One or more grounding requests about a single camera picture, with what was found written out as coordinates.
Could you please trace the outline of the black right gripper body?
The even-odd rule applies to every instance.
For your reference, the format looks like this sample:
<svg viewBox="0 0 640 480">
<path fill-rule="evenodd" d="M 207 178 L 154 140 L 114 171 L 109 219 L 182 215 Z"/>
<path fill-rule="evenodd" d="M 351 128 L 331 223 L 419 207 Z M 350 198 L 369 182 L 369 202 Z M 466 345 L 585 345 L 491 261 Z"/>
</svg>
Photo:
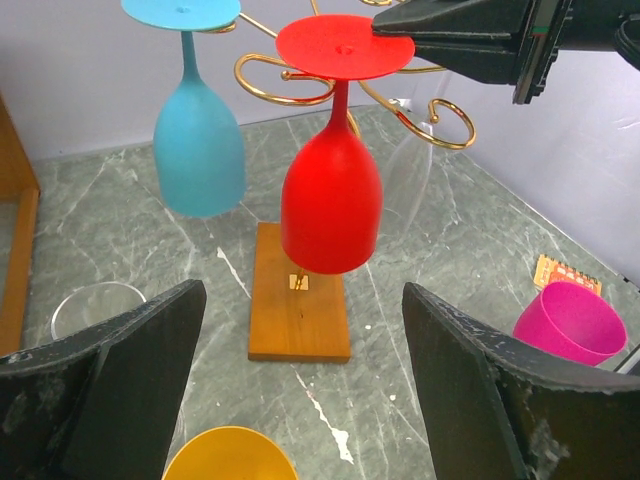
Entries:
<svg viewBox="0 0 640 480">
<path fill-rule="evenodd" d="M 531 1 L 516 35 L 513 102 L 540 95 L 561 50 L 614 51 L 639 67 L 639 3 L 630 1 Z"/>
</svg>

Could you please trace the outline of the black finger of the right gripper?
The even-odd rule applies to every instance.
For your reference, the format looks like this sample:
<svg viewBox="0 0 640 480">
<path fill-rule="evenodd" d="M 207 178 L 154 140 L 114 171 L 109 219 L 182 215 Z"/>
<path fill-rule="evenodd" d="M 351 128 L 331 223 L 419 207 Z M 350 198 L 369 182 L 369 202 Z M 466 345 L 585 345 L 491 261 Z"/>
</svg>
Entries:
<svg viewBox="0 0 640 480">
<path fill-rule="evenodd" d="M 524 78 L 532 1 L 406 1 L 374 16 L 379 36 L 409 36 L 415 55 L 484 84 Z"/>
</svg>

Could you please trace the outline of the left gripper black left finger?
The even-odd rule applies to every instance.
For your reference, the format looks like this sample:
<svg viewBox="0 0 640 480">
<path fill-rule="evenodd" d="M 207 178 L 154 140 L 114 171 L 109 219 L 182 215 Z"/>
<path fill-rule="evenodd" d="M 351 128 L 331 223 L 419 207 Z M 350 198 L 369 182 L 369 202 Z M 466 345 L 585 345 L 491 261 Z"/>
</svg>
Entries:
<svg viewBox="0 0 640 480">
<path fill-rule="evenodd" d="M 189 279 L 2 357 L 2 478 L 161 478 L 206 299 L 203 282 Z"/>
</svg>

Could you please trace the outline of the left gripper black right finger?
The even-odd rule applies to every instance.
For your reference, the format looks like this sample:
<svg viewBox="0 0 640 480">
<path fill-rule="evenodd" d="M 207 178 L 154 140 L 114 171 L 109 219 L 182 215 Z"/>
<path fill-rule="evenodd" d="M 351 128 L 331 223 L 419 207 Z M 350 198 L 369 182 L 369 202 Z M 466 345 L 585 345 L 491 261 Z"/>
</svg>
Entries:
<svg viewBox="0 0 640 480">
<path fill-rule="evenodd" d="M 440 479 L 635 479 L 639 379 L 529 346 L 415 283 L 402 315 Z"/>
</svg>

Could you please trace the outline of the magenta wine glass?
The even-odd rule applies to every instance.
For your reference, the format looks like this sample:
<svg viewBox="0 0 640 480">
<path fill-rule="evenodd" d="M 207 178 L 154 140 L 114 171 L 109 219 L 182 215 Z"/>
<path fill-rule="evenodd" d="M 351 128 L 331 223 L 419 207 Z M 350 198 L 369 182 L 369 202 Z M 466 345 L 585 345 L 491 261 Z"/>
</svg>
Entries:
<svg viewBox="0 0 640 480">
<path fill-rule="evenodd" d="M 544 287 L 520 315 L 513 336 L 588 366 L 617 355 L 628 341 L 618 313 L 596 293 L 569 282 Z"/>
</svg>

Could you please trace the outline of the yellow wine glass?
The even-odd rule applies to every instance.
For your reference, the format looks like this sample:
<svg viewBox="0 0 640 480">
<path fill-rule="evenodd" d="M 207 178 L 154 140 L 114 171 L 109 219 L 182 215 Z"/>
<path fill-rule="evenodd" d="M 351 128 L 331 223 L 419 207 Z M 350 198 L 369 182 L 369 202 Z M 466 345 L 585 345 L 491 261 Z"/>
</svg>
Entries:
<svg viewBox="0 0 640 480">
<path fill-rule="evenodd" d="M 241 426 L 207 430 L 188 441 L 163 479 L 298 479 L 288 456 L 262 433 Z"/>
</svg>

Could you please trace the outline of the red wine glass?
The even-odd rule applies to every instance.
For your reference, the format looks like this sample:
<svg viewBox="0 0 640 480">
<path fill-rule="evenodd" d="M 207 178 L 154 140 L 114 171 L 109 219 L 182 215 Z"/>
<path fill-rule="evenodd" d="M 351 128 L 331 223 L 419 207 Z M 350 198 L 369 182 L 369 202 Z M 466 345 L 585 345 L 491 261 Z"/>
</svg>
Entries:
<svg viewBox="0 0 640 480">
<path fill-rule="evenodd" d="M 375 161 L 348 125 L 349 84 L 404 68 L 414 42 L 375 35 L 368 17 L 323 14 L 290 23 L 276 48 L 296 69 L 335 83 L 329 122 L 299 151 L 284 179 L 282 247 L 305 270 L 343 274 L 373 254 L 383 209 Z"/>
</svg>

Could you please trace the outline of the blue wine glass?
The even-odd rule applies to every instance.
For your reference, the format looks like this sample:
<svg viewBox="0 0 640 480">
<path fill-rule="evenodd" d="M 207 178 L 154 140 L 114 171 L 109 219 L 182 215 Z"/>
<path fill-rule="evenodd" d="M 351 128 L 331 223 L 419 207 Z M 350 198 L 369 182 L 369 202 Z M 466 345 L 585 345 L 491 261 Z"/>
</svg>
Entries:
<svg viewBox="0 0 640 480">
<path fill-rule="evenodd" d="M 207 218 L 232 210 L 246 192 L 242 132 L 228 106 L 200 76 L 193 34 L 234 24 L 238 1 L 125 0 L 132 19 L 181 35 L 183 74 L 153 134 L 162 198 L 181 215 Z"/>
</svg>

